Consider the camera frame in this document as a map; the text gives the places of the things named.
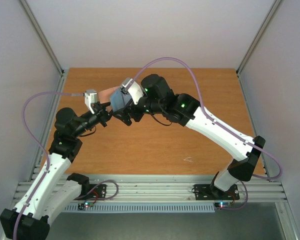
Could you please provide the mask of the pink card holder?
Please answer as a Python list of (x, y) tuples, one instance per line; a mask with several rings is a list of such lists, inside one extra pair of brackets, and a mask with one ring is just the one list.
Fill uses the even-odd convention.
[(129, 94), (123, 94), (118, 88), (118, 86), (115, 86), (97, 93), (98, 100), (101, 104), (110, 103), (110, 105), (106, 107), (108, 113), (113, 109), (113, 111), (116, 112), (124, 108), (127, 103), (132, 100)]

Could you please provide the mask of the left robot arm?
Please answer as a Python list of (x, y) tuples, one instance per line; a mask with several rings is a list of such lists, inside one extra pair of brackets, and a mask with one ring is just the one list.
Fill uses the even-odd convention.
[(107, 125), (111, 114), (109, 102), (94, 103), (92, 110), (77, 116), (72, 108), (64, 107), (56, 114), (53, 141), (47, 160), (26, 194), (13, 209), (0, 215), (3, 232), (11, 240), (44, 240), (58, 215), (74, 199), (86, 199), (91, 193), (89, 178), (71, 174), (54, 193), (60, 177), (71, 166), (82, 146), (80, 136), (97, 124)]

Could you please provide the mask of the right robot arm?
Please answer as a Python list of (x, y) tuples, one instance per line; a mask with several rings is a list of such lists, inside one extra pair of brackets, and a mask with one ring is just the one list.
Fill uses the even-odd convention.
[(166, 80), (150, 74), (141, 83), (127, 78), (110, 96), (112, 115), (130, 126), (145, 114), (161, 114), (169, 122), (194, 130), (220, 147), (232, 161), (216, 173), (209, 190), (214, 199), (224, 197), (239, 181), (251, 180), (266, 141), (261, 136), (245, 136), (219, 120), (187, 93), (174, 94)]

